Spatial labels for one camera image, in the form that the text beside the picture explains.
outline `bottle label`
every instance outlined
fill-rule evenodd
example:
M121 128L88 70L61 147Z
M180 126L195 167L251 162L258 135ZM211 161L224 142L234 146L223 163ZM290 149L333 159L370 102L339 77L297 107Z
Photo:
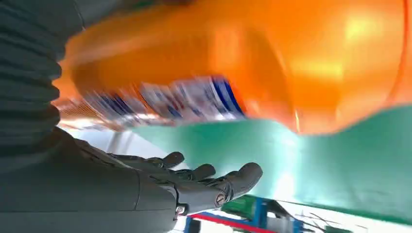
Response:
M102 117L125 127L245 118L223 76L197 77L171 85L142 83L138 90L114 93L89 92L85 100Z
M244 118L229 82L221 76L177 81L169 86L144 83L140 93L160 116L177 122Z

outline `red bar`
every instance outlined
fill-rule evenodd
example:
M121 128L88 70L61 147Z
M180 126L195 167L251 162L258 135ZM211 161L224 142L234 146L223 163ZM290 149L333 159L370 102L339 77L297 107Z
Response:
M239 229L243 229L243 230L247 230L250 232L255 232L255 233L276 233L276 232L272 232L270 230L267 229L262 229L262 228L257 228L257 227L252 227L252 226L248 226L245 224L241 224L238 222L232 222L232 221L228 221L228 220L223 220L223 219L219 219L216 217L210 217L210 216L205 216L202 214L194 214L194 215L190 215L188 217L192 217L192 218L198 218L198 219L203 219L203 220L207 220L207 221L211 221L211 222L216 222L216 223L220 223L229 227L236 227Z

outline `robotic hand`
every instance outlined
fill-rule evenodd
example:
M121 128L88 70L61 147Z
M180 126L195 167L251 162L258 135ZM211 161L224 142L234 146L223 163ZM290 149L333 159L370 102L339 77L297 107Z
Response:
M256 163L245 164L239 171L229 172L216 179L209 178L216 172L210 164L201 165L195 170L171 170L185 159L179 152L170 153L163 159L110 155L141 171L158 186L171 192L176 197L176 214L179 215L219 208L249 192L263 174Z

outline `green shelf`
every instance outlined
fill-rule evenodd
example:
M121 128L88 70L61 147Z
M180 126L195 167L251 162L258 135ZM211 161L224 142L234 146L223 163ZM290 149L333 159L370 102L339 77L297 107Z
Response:
M323 136L265 120L134 131L164 151L181 151L190 167L213 164L217 175L260 164L252 195L412 224L412 107Z

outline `orange plastic bottle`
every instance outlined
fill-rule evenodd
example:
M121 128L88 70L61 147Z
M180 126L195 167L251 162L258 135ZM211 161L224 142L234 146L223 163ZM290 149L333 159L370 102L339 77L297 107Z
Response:
M409 12L407 0L156 6L73 38L55 104L85 101L116 125L245 117L333 133L412 101Z

